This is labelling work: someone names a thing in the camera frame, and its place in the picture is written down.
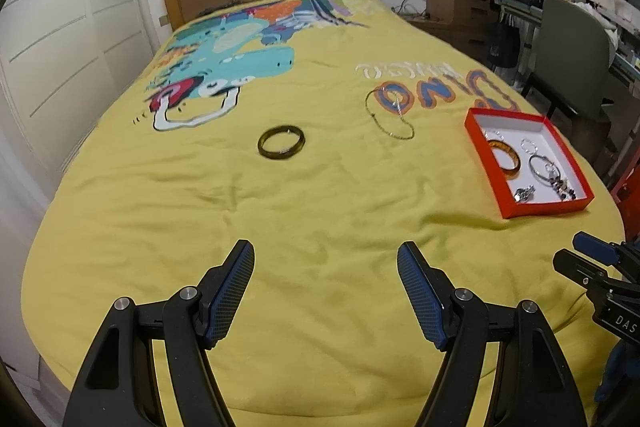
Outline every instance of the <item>dark brown bangle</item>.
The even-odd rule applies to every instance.
[[[500,169],[508,180],[516,177],[520,171],[521,163],[520,156],[518,156],[518,153],[515,152],[513,147],[502,140],[487,140],[487,143],[491,149],[499,149],[509,155],[509,158],[513,161],[513,169],[505,169],[504,167],[500,167]]]
[[[298,141],[288,149],[283,149],[280,151],[268,151],[264,148],[264,143],[272,136],[276,136],[276,134],[291,132],[298,136]],[[299,153],[300,150],[304,147],[305,141],[305,134],[302,132],[302,129],[300,129],[300,127],[296,127],[295,125],[279,125],[277,127],[272,127],[271,129],[268,129],[264,133],[262,133],[262,136],[260,136],[260,139],[258,140],[258,152],[260,153],[260,155],[270,160],[286,160],[287,158],[291,158],[294,154]]]

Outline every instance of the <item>silver bolt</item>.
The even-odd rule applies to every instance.
[[[455,291],[455,295],[461,301],[470,301],[474,297],[474,293],[466,288],[458,288]]]
[[[533,301],[522,301],[522,309],[527,313],[535,313],[538,311],[538,305]]]
[[[127,299],[126,297],[120,297],[113,303],[113,307],[116,308],[118,311],[122,311],[127,309],[130,304],[131,304],[131,301],[129,299]]]
[[[190,301],[198,294],[198,290],[193,286],[186,286],[180,290],[180,299]]]

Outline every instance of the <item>yellow bedsheet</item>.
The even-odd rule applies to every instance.
[[[396,269],[398,246],[413,240],[486,302],[536,301],[590,407],[614,340],[551,264],[578,230],[623,237],[586,161],[595,199],[585,211],[501,219],[463,121],[474,105],[533,108],[494,74],[378,0],[230,12],[158,53],[86,140],[40,227],[22,309],[62,382],[72,386],[117,297],[166,299],[243,238],[254,275],[209,354],[238,426],[412,426],[442,359]],[[414,139],[387,136],[367,114],[365,96],[382,84],[402,94]],[[388,100],[369,103],[385,128],[409,130]],[[289,160],[256,150],[278,124],[306,134]],[[161,343],[156,353],[165,414],[180,425]],[[471,426],[482,425],[496,353]]]

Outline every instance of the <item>desk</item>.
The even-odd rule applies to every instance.
[[[494,2],[500,6],[500,11],[513,15],[525,22],[527,22],[527,33],[524,39],[524,48],[522,51],[522,56],[518,60],[518,73],[516,75],[516,85],[520,84],[524,85],[524,81],[528,76],[528,66],[529,66],[529,58],[531,56],[531,43],[533,42],[533,33],[537,27],[540,27],[542,24],[542,10],[540,8],[536,8],[534,6],[528,6],[524,3],[514,0],[494,0]],[[640,71],[636,70],[625,57],[620,54],[617,54],[613,58],[613,63],[609,68],[610,73],[613,74],[620,82],[622,82],[625,87],[628,89],[631,96],[634,98],[640,99]],[[628,138],[625,141],[625,144],[618,155],[613,166],[607,172],[607,176],[605,178],[605,182],[612,182],[613,176],[615,172],[620,167],[620,164],[623,162],[625,157],[627,156],[631,146],[633,145],[634,140],[636,139],[636,135],[640,131],[640,119],[634,126],[634,128],[630,131]],[[616,188],[612,191],[614,194],[617,193],[617,190],[620,188],[619,185],[622,185],[624,180],[628,177],[628,171],[633,168],[638,159],[640,158],[640,148],[634,153],[629,162],[628,167],[623,172],[622,176],[620,176],[620,180],[616,184]]]

